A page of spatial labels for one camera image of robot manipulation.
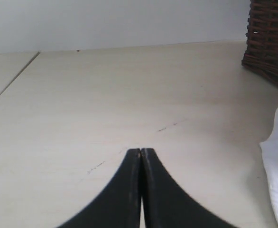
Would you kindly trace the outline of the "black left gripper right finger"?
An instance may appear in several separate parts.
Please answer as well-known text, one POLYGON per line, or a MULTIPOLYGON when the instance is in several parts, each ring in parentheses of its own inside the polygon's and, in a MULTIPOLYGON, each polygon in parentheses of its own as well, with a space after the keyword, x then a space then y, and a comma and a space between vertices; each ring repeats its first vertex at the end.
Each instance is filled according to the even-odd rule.
POLYGON ((170 176, 152 148, 141 150, 142 199, 147 228, 230 228, 191 198, 170 176))

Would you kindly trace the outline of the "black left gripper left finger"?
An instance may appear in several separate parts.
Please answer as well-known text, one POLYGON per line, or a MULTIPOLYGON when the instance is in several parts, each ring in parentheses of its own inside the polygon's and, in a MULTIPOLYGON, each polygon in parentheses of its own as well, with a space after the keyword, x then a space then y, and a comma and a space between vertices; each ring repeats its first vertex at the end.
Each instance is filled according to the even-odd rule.
POLYGON ((101 193, 61 228, 138 228, 140 226, 140 149, 127 151, 101 193))

